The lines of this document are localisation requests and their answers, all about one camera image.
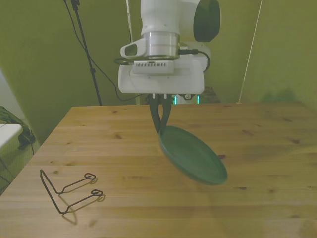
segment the cable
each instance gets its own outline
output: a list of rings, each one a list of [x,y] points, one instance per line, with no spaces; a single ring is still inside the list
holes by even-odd
[[[75,36],[76,36],[76,38],[77,38],[79,44],[81,45],[81,47],[82,47],[83,49],[85,49],[83,43],[81,42],[81,40],[80,40],[79,37],[78,37],[77,30],[76,30],[76,27],[75,27],[75,23],[74,23],[74,20],[73,20],[72,15],[71,15],[71,13],[70,13],[70,10],[69,10],[69,7],[68,7],[68,5],[67,5],[66,0],[64,0],[64,3],[65,3],[65,6],[66,6],[66,8],[67,8],[67,11],[68,11],[68,14],[69,14],[71,23],[72,23],[72,25],[73,25],[73,29],[74,29],[74,32],[75,32]],[[90,55],[89,55],[89,57],[90,57],[90,60],[92,61],[92,63],[95,65],[95,67],[96,67],[96,68],[109,80],[109,82],[113,85],[114,90],[115,90],[115,94],[116,94],[117,98],[118,98],[120,101],[122,101],[122,102],[127,102],[127,101],[133,100],[133,99],[135,99],[135,98],[140,97],[140,96],[143,95],[143,94],[139,94],[139,95],[137,95],[137,96],[135,96],[135,97],[132,97],[132,98],[121,99],[120,96],[119,96],[118,89],[117,89],[115,83],[109,78],[109,76],[108,76],[105,72],[103,72],[103,71],[100,69],[100,67],[95,63],[95,61],[93,60],[93,58],[92,58]]]
[[[251,53],[252,53],[252,49],[253,49],[254,39],[255,39],[255,37],[256,37],[256,32],[257,32],[257,28],[258,28],[260,13],[261,13],[261,9],[262,9],[262,3],[263,3],[263,0],[261,0],[261,3],[260,3],[258,18],[257,18],[256,26],[255,26],[255,29],[254,29],[254,34],[253,34],[253,39],[252,39],[252,43],[251,43],[251,48],[250,48],[250,51],[249,51],[249,57],[248,57],[248,62],[247,62],[247,68],[246,68],[246,71],[245,71],[245,74],[244,74],[244,78],[243,78],[243,82],[242,82],[242,86],[241,86],[241,92],[240,92],[240,97],[239,97],[239,103],[241,103],[241,100],[242,100],[242,95],[243,95],[244,85],[245,85],[245,82],[246,82],[247,73],[248,73],[248,69],[249,69],[249,64],[250,64],[250,59],[251,59]]]
[[[209,55],[207,55],[207,53],[205,53],[205,52],[203,52],[203,51],[198,51],[198,53],[203,54],[203,55],[206,56],[207,59],[208,59],[208,64],[207,64],[207,67],[206,67],[206,69],[205,69],[205,71],[204,71],[204,72],[206,72],[206,71],[209,69],[209,67],[210,67],[210,63],[211,63],[210,57],[209,57]]]
[[[102,101],[101,101],[99,88],[98,88],[98,84],[97,84],[97,80],[96,80],[96,76],[95,76],[96,70],[93,68],[92,63],[91,63],[91,59],[90,59],[90,55],[89,55],[89,51],[88,51],[88,46],[87,46],[85,35],[84,35],[84,30],[83,30],[83,27],[81,25],[79,13],[78,13],[79,0],[71,0],[71,4],[73,6],[73,10],[75,11],[77,22],[78,22],[78,26],[79,26],[79,30],[80,30],[80,33],[81,33],[81,37],[83,39],[84,49],[85,49],[85,52],[86,52],[86,55],[87,55],[87,59],[88,59],[88,63],[89,63],[89,69],[90,69],[91,76],[93,78],[93,82],[94,82],[95,91],[96,91],[96,95],[97,95],[97,98],[98,98],[99,106],[102,106],[103,104],[102,104]]]
[[[205,53],[203,51],[199,51],[197,49],[181,49],[181,50],[178,50],[178,54],[180,54],[180,55],[189,55],[189,54],[197,55],[199,53],[201,53],[201,54],[203,54],[204,56],[207,57],[208,63],[207,63],[207,67],[206,67],[206,69],[204,71],[204,72],[206,72],[209,69],[210,64],[211,64],[210,57],[209,57],[209,55],[207,53]]]
[[[6,181],[8,184],[11,184],[5,177],[0,175],[0,178],[2,178],[4,181]]]

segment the wooden table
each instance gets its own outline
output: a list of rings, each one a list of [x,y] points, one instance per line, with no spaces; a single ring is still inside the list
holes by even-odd
[[[317,238],[317,115],[301,104],[173,107],[170,125],[223,159],[228,181],[199,184],[160,150],[146,106],[72,108],[0,198],[1,238]],[[39,177],[58,190],[62,217]]]

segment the black cable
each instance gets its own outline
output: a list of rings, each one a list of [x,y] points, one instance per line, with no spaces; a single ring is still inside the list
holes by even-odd
[[[179,53],[180,55],[189,55],[189,54],[197,55],[197,54],[201,53],[201,54],[203,54],[204,56],[206,56],[206,57],[207,57],[207,60],[208,60],[207,67],[206,67],[206,69],[205,69],[204,72],[206,72],[206,71],[209,69],[209,67],[210,67],[210,64],[211,64],[210,57],[209,57],[209,55],[207,55],[207,53],[205,53],[205,52],[203,52],[203,51],[199,51],[199,50],[197,50],[197,49],[182,49],[182,50],[178,50],[178,53]]]
[[[0,178],[2,178],[4,181],[6,181],[8,184],[11,184],[5,177],[0,175]]]
[[[96,80],[96,76],[95,76],[96,70],[93,68],[92,63],[91,63],[91,59],[90,59],[90,55],[89,55],[89,51],[88,51],[88,46],[87,46],[85,35],[84,35],[84,30],[83,30],[83,27],[82,27],[82,24],[81,24],[81,21],[80,21],[80,17],[79,17],[79,13],[78,13],[79,1],[78,0],[71,0],[71,4],[72,4],[73,9],[75,11],[77,22],[78,22],[78,26],[79,26],[79,30],[80,30],[80,33],[81,33],[81,37],[83,39],[84,49],[85,49],[85,52],[86,52],[86,55],[87,55],[89,68],[90,68],[90,73],[91,73],[91,76],[93,78],[93,82],[94,82],[95,91],[96,91],[96,95],[97,95],[97,98],[98,98],[99,106],[102,106],[103,104],[101,102],[99,88],[98,88],[98,84],[97,84],[97,80]]]
[[[34,153],[34,148],[33,148],[33,144],[32,144],[32,143],[31,143],[31,148],[32,148],[33,155],[35,155],[35,153]]]
[[[207,59],[208,59],[208,64],[207,64],[207,67],[206,67],[206,69],[205,69],[205,71],[204,71],[204,72],[206,72],[206,71],[209,69],[209,67],[210,67],[210,63],[211,63],[210,57],[209,57],[209,55],[207,55],[207,53],[205,53],[205,52],[203,52],[203,51],[198,51],[198,53],[203,54],[203,55],[206,56]]]
[[[83,49],[85,49],[83,43],[81,42],[81,40],[80,40],[79,37],[78,37],[77,30],[76,30],[76,27],[75,27],[75,23],[74,23],[74,20],[73,20],[72,15],[71,15],[71,13],[70,13],[70,10],[69,10],[69,7],[68,7],[68,5],[67,5],[66,0],[64,0],[64,3],[65,3],[65,5],[66,5],[66,8],[67,8],[67,11],[68,11],[68,14],[69,14],[71,23],[72,23],[72,25],[73,25],[74,32],[75,32],[75,36],[76,36],[76,38],[77,38],[79,44],[81,45],[81,47],[82,47]],[[118,98],[120,101],[122,101],[122,102],[127,102],[127,101],[133,100],[133,99],[135,99],[135,98],[140,97],[140,96],[143,95],[143,94],[139,94],[139,95],[137,95],[137,96],[135,96],[135,97],[132,97],[132,98],[121,99],[120,96],[119,96],[118,89],[117,89],[115,83],[110,79],[110,77],[109,77],[105,72],[103,72],[103,71],[100,69],[100,67],[95,63],[95,61],[93,60],[93,58],[92,58],[90,55],[89,55],[89,57],[90,57],[90,60],[92,61],[92,63],[96,66],[96,68],[97,68],[97,69],[109,80],[109,82],[113,85],[114,90],[115,90],[115,94],[116,94],[117,98]]]

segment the white table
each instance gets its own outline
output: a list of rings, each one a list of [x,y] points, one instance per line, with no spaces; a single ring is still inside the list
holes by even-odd
[[[22,132],[18,124],[0,124],[0,151]]]

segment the green wall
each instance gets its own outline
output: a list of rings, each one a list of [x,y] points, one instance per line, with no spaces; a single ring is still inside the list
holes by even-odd
[[[113,59],[129,43],[125,1],[80,3],[90,54],[117,83]],[[0,0],[0,69],[41,143],[72,106],[98,105],[87,58],[63,0]],[[99,72],[97,79],[104,105],[121,104]]]
[[[261,0],[218,0],[222,12],[219,35],[211,48],[211,67],[205,75],[223,103],[239,99]]]
[[[317,110],[317,1],[264,0],[242,102]]]

